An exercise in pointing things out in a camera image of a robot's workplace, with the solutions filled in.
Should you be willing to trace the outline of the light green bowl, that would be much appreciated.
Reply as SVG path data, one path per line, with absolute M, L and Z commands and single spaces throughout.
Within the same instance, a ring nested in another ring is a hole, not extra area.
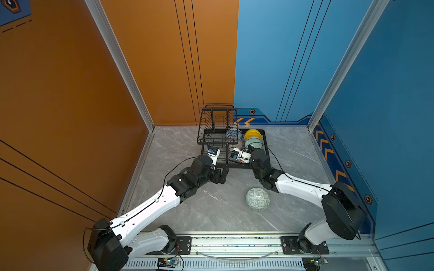
M 251 137 L 245 141 L 245 147 L 253 147 L 256 149 L 263 148 L 263 141 L 258 137 Z

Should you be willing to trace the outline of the yellow bowl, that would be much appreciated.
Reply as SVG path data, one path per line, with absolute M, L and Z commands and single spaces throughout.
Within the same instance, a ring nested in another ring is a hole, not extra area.
M 247 141 L 248 139 L 256 137 L 262 140 L 262 134 L 257 129 L 248 129 L 247 132 L 244 135 L 244 140 Z

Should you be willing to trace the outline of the blue white floral bowl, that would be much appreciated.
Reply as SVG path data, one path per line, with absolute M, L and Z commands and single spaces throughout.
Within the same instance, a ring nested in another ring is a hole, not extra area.
M 225 137 L 233 140 L 241 141 L 242 139 L 242 132 L 237 128 L 230 128 L 228 131 L 226 131 Z

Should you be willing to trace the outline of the green patterned white bowl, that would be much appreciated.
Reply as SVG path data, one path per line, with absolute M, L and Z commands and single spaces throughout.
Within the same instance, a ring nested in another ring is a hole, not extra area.
M 269 207 L 270 197 L 264 189 L 254 187 L 246 193 L 246 203 L 253 211 L 259 212 Z

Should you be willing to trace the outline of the pink striped bowl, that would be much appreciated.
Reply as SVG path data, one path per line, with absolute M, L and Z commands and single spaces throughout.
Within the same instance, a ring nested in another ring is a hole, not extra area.
M 233 147 L 233 148 L 240 149 L 240 148 L 243 147 L 243 145 L 244 145 L 243 141 L 242 141 L 241 139 L 238 139 L 238 143 L 232 145 L 232 147 Z

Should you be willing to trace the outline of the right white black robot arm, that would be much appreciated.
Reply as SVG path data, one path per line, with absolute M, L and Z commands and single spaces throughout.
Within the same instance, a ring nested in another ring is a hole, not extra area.
M 312 253 L 329 239 L 360 239 L 366 212 L 348 185 L 321 184 L 292 176 L 272 167 L 269 155 L 258 148 L 251 152 L 249 163 L 265 189 L 301 198 L 324 211 L 325 219 L 316 224 L 308 223 L 297 237 L 297 247 L 304 254 Z

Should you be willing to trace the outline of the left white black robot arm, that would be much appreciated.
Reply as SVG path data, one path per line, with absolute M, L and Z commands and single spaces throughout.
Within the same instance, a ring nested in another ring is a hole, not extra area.
M 149 233 L 142 230 L 165 212 L 195 195 L 208 182 L 223 184 L 226 175 L 217 168 L 219 149 L 194 158 L 192 165 L 163 182 L 147 201 L 111 221 L 100 219 L 91 228 L 87 246 L 99 271 L 119 271 L 130 259 L 151 252 L 176 253 L 177 235 L 167 225 Z

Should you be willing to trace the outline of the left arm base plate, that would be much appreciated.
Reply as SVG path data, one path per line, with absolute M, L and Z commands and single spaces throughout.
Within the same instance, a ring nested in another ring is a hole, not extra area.
M 190 255 L 192 248 L 192 237 L 191 236 L 181 236 L 176 238 L 176 243 L 174 244 L 171 251 L 155 251 L 147 253 L 146 255 L 177 255 L 181 256 Z

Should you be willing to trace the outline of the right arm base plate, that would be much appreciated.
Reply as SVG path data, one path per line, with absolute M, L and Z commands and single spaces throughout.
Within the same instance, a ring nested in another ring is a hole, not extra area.
M 326 242 L 314 245 L 306 238 L 299 239 L 296 236 L 283 236 L 280 241 L 285 255 L 314 255 L 318 252 L 322 255 L 328 255 L 330 253 Z

